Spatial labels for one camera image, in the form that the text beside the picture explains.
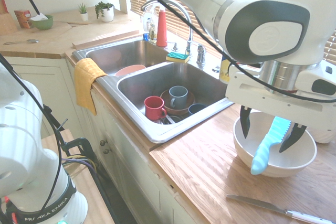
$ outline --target potted plant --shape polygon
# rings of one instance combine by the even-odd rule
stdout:
[[[89,20],[89,17],[88,17],[88,13],[87,13],[87,10],[86,10],[86,4],[83,4],[81,3],[79,6],[78,6],[78,11],[80,13],[80,17],[82,18],[83,21],[87,21]]]
[[[114,5],[111,3],[99,2],[95,5],[96,16],[99,18],[101,14],[101,20],[103,22],[111,22],[114,18]]]

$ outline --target red bottle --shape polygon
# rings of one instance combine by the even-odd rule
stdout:
[[[156,45],[159,47],[167,46],[167,26],[166,26],[166,10],[163,5],[160,5],[158,31],[156,37]]]

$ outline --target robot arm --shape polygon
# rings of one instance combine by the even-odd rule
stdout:
[[[278,58],[294,65],[319,63],[336,27],[336,7],[326,0],[181,1],[241,63]]]
[[[0,80],[0,198],[8,196],[13,203],[7,212],[14,212],[25,224],[83,222],[86,199],[63,167],[47,207],[40,212],[54,183],[58,156],[42,147],[42,113],[37,104],[1,63]],[[42,104],[37,88],[22,82]]]
[[[224,52],[240,63],[264,62],[256,78],[307,98],[336,97],[335,66],[321,61],[336,28],[336,6],[327,0],[181,0]],[[227,97],[301,125],[336,127],[334,103],[291,98],[230,68]]]

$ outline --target butter knife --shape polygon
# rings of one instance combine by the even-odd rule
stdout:
[[[306,214],[302,214],[300,212],[295,212],[295,211],[291,211],[291,210],[282,210],[278,207],[276,207],[275,205],[268,203],[268,202],[264,202],[261,200],[257,200],[257,199],[251,199],[251,198],[247,198],[247,197],[243,197],[243,196],[239,196],[239,195],[226,195],[227,198],[230,199],[235,199],[235,200],[239,200],[239,201],[243,201],[246,203],[249,203],[251,205],[254,206],[258,206],[258,207],[263,207],[275,212],[279,212],[281,214],[287,215],[293,219],[297,219],[297,220],[301,220],[301,221],[305,221],[307,223],[311,223],[311,224],[335,224],[334,222],[330,221],[330,220],[324,220],[321,219],[319,217],[315,217],[315,216],[311,216],[311,215],[306,215]]]

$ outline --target blue mug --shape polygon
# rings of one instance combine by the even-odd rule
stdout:
[[[188,108],[189,115],[193,115],[197,113],[198,111],[201,111],[204,108],[206,108],[206,105],[201,104],[201,103],[195,103],[193,105],[190,105]]]
[[[188,89],[183,86],[174,86],[169,89],[170,107],[175,110],[186,108]]]

